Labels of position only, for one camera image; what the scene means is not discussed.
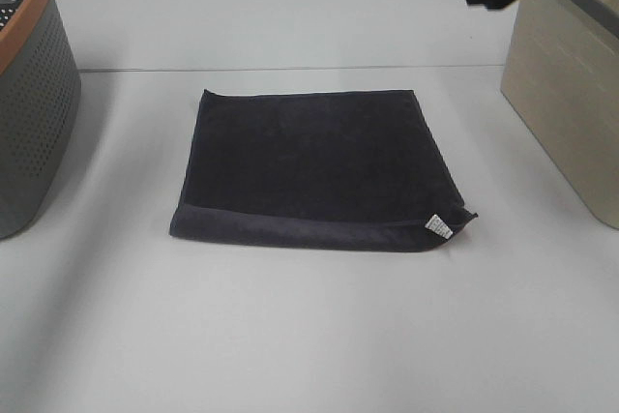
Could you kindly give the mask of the dark navy towel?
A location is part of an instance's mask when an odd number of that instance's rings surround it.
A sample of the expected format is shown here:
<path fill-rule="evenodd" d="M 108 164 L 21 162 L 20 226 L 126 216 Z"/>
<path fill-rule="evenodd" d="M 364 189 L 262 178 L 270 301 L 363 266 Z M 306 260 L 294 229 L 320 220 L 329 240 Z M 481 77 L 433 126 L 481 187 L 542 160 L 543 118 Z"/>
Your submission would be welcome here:
<path fill-rule="evenodd" d="M 244 246 L 422 252 L 473 219 L 410 90 L 205 91 L 169 233 Z"/>

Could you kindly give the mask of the beige bin grey rim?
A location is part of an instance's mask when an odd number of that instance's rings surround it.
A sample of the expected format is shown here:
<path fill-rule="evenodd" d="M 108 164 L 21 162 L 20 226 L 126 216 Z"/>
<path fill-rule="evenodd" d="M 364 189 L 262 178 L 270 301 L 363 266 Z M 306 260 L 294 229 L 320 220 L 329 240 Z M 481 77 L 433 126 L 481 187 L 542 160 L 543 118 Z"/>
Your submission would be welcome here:
<path fill-rule="evenodd" d="M 519 0 L 501 91 L 600 222 L 618 225 L 618 0 Z"/>

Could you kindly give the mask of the grey perforated basket orange rim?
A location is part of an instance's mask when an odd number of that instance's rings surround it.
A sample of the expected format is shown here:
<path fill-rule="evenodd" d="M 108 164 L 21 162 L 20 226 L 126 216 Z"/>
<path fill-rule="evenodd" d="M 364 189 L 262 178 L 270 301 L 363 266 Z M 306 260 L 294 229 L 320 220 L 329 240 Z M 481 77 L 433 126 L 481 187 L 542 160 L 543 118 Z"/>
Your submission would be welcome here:
<path fill-rule="evenodd" d="M 1 236 L 38 215 L 64 158 L 81 80 L 55 0 L 1 5 Z"/>

